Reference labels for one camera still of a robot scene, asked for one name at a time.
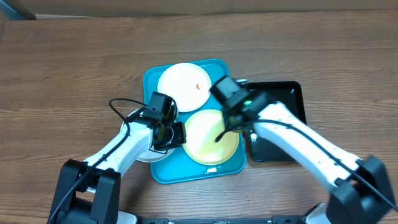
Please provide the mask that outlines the yellow-green plate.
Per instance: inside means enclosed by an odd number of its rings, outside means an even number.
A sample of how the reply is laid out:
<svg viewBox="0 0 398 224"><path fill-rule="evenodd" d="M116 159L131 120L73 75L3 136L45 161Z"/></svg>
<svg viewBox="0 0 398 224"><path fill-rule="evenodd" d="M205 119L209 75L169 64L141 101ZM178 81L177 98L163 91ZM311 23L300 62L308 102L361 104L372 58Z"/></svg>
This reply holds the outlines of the yellow-green plate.
<svg viewBox="0 0 398 224"><path fill-rule="evenodd" d="M239 134L226 133L219 141L216 138L224 131L223 114L218 110L201 110L185 122L185 152L194 161L212 166L226 162L238 148Z"/></svg>

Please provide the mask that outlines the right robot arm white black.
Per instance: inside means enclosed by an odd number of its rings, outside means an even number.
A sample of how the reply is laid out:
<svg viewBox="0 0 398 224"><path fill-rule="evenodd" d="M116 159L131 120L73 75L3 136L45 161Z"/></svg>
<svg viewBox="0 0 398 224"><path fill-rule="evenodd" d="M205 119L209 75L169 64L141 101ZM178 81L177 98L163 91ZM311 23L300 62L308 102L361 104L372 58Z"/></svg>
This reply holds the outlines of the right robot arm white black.
<svg viewBox="0 0 398 224"><path fill-rule="evenodd" d="M299 223L377 223L397 209L384 164L363 160L334 145L264 92L235 90L217 100L225 131L249 129L306 168L329 193Z"/></svg>

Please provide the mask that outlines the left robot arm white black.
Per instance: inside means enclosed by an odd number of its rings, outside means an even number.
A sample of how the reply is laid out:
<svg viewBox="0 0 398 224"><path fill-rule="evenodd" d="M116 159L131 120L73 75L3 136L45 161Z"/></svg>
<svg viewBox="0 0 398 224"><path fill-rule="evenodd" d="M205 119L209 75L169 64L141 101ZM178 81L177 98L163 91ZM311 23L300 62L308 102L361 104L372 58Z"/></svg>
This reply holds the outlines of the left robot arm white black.
<svg viewBox="0 0 398 224"><path fill-rule="evenodd" d="M64 163L58 178L49 223L139 223L119 208L121 179L146 151L167 152L186 141L175 104L148 106L123 118L119 134L85 159Z"/></svg>

